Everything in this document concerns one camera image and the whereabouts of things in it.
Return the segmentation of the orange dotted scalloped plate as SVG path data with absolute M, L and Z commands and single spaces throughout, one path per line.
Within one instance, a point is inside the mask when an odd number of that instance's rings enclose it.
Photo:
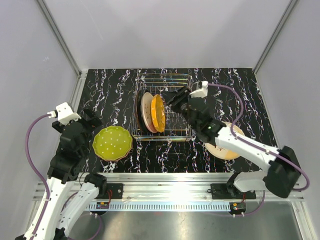
M 157 132 L 163 133 L 165 131 L 165 105 L 162 97 L 159 94 L 156 94 L 151 100 L 151 120 Z

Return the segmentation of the cream pink floral plate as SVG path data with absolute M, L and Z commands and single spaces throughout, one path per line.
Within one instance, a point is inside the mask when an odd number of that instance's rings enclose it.
M 151 102 L 153 100 L 153 95 L 150 92 L 145 92 L 141 98 L 141 115 L 143 122 L 147 130 L 153 134 L 158 131 L 154 127 L 152 115 L 151 115 Z

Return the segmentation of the dark brown round plate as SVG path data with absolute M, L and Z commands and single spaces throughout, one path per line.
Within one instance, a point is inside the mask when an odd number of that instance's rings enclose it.
M 147 89 L 141 89 L 140 98 L 139 98 L 139 103 L 140 103 L 140 110 L 139 110 L 139 113 L 140 113 L 140 130 L 143 133 L 148 133 L 149 130 L 147 129 L 146 124 L 144 123 L 144 120 L 143 120 L 143 116 L 142 116 L 142 97 L 143 97 L 143 95 L 145 93 L 148 93 L 148 90 Z

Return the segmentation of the metal wire dish rack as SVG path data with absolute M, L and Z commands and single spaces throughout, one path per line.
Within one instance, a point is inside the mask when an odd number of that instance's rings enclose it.
M 159 94 L 162 97 L 163 91 L 177 91 L 182 87 L 191 88 L 191 76 L 185 73 L 140 73 L 135 84 L 133 102 L 133 120 L 130 124 L 130 132 L 138 141 L 171 141 L 187 142 L 194 136 L 194 131 L 188 125 L 181 114 L 175 113 L 169 106 L 164 108 L 165 130 L 160 133 L 143 133 L 137 125 L 135 116 L 136 95 L 139 90 L 146 89 L 153 96 Z

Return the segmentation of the cream orange floral plate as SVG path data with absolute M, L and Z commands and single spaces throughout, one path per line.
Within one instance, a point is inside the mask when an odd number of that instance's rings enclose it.
M 231 126 L 232 126 L 231 122 L 223 121 L 223 123 L 226 124 L 227 127 L 231 128 Z M 233 127 L 233 131 L 239 135 L 245 136 L 243 130 L 236 125 Z M 204 145 L 205 145 L 206 150 L 211 155 L 213 155 L 214 157 L 216 157 L 222 161 L 235 160 L 235 159 L 241 157 L 240 154 L 238 154 L 234 151 L 231 151 L 227 148 L 221 147 L 219 145 L 216 146 L 216 145 L 212 145 L 210 143 L 205 143 Z

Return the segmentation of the blue round plate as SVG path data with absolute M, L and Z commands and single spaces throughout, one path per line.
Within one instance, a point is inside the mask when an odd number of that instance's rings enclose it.
M 141 95 L 141 90 L 139 90 L 136 94 L 136 98 L 135 98 L 135 118 L 136 118 L 136 122 L 138 127 L 141 127 L 140 124 L 140 95 Z

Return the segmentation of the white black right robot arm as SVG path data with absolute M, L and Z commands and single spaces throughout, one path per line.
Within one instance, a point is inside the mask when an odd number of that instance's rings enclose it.
M 205 85 L 195 91 L 187 87 L 163 91 L 166 105 L 184 117 L 203 143 L 235 152 L 260 168 L 234 173 L 222 192 L 237 199 L 249 191 L 268 190 L 277 197 L 287 198 L 301 176 L 294 150 L 288 146 L 279 149 L 264 145 L 237 134 L 232 126 L 212 117 L 204 101 L 207 94 Z

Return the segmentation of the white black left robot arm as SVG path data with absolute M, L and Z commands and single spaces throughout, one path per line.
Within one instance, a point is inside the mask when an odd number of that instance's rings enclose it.
M 101 199 L 107 195 L 106 177 L 89 173 L 80 190 L 67 202 L 67 195 L 78 179 L 81 165 L 89 155 L 93 131 L 102 125 L 92 110 L 85 109 L 84 113 L 87 119 L 69 106 L 58 106 L 56 110 L 38 117 L 29 126 L 24 140 L 25 154 L 30 167 L 44 184 L 45 192 L 31 225 L 17 239 L 68 240 L 73 226 L 89 203 L 94 198 Z M 31 130 L 44 118 L 55 118 L 52 127 L 60 133 L 58 148 L 50 161 L 47 178 L 35 167 L 29 150 Z

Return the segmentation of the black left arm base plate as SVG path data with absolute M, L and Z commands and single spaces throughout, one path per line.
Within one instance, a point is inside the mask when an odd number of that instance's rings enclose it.
M 123 198 L 124 184 L 123 183 L 107 183 L 99 190 L 97 199 L 111 199 L 120 200 Z

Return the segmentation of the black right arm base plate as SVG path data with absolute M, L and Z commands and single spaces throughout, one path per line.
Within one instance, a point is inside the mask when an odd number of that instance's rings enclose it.
M 234 186 L 228 186 L 226 183 L 212 183 L 207 189 L 213 200 L 254 200 L 257 198 L 256 192 L 240 192 Z

